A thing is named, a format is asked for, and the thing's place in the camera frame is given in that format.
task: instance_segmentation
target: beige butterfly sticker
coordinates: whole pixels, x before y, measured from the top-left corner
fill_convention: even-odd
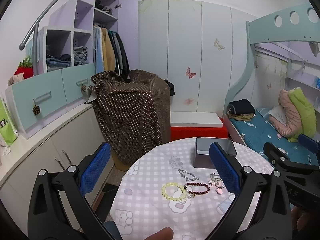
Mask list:
[[[224,46],[219,44],[218,38],[216,38],[216,41],[214,42],[214,46],[218,48],[218,50],[223,50]]]

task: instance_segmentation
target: stair railing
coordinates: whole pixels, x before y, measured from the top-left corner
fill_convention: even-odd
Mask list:
[[[30,38],[31,34],[33,33],[33,41],[32,41],[32,67],[33,67],[33,75],[38,74],[37,69],[37,42],[38,42],[38,31],[39,31],[39,23],[42,18],[47,14],[47,12],[51,9],[51,7],[57,2],[58,0],[53,0],[46,9],[39,15],[36,21],[33,23],[29,31],[27,32],[26,36],[22,40],[21,44],[19,45],[19,49],[23,50],[27,44],[28,39]]]

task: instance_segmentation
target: dark red bead bracelet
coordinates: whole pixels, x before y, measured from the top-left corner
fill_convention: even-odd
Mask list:
[[[210,186],[207,185],[207,184],[204,184],[204,183],[186,183],[187,186],[203,186],[203,187],[206,187],[207,190],[206,191],[203,191],[203,192],[195,192],[195,191],[188,191],[189,194],[192,194],[192,195],[204,195],[206,193],[208,193],[210,191]]]

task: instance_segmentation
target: white pillow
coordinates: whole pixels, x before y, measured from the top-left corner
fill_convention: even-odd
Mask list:
[[[281,105],[272,108],[268,114],[276,118],[280,123],[287,125],[287,118],[285,117],[285,111]]]

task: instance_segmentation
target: mattress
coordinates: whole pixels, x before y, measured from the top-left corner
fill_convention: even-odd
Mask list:
[[[250,122],[236,121],[230,119],[245,143],[249,148],[267,159],[263,152],[266,142],[271,142],[274,146],[286,153],[292,162],[318,165],[316,155],[307,150],[299,143],[289,142],[282,137],[277,130],[256,111],[256,116]]]

